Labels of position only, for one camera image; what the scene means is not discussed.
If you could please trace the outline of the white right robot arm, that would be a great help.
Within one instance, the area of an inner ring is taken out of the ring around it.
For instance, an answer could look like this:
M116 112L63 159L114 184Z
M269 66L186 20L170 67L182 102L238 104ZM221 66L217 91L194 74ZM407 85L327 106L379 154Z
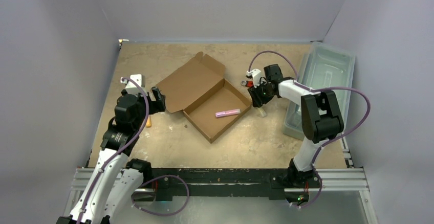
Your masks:
M290 161L282 182L299 187L313 177L314 163L322 145L343 132L344 122L334 91L313 91L291 77L284 77L278 64L264 71L248 70L253 82L248 93L255 108L261 108L274 97L285 98L301 109L304 139L299 152Z

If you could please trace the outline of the brown cardboard box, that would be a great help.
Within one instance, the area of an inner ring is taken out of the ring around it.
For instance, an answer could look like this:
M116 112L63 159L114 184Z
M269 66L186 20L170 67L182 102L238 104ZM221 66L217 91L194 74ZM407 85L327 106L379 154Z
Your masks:
M226 67L198 52L157 84L165 95L166 110L181 111L209 142L213 143L252 106L252 102L225 77ZM216 118L220 111L240 109L235 116Z

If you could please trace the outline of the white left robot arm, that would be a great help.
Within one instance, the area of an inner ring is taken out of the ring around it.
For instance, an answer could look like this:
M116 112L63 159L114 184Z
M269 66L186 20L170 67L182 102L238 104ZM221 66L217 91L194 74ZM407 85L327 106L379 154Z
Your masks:
M154 101L148 92L122 90L90 180L69 215L57 223L112 223L133 191L152 183L150 162L128 159L148 116L166 110L165 95L155 86L151 90Z

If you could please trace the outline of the orange marker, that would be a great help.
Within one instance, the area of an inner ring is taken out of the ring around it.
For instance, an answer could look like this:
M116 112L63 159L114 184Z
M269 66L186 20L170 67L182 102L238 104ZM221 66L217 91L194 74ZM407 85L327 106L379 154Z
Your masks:
M146 124L145 124L145 127L146 127L146 128L151 127L151 118L150 118L150 117L147 118L147 120L146 120Z

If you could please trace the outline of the yellow marker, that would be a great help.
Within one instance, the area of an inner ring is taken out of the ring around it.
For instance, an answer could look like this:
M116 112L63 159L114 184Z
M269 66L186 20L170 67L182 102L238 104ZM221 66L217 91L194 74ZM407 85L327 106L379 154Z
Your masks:
M263 108L257 108L257 112L261 118L265 118L267 116L267 113L265 112L265 110Z

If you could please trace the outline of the pink marker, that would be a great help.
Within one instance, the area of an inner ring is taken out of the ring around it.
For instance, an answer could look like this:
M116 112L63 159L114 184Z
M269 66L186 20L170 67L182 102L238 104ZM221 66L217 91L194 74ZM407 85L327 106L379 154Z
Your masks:
M240 109L232 109L232 110L217 112L217 113L215 113L215 117L216 118L223 118L223 117L239 115L240 113L241 113Z

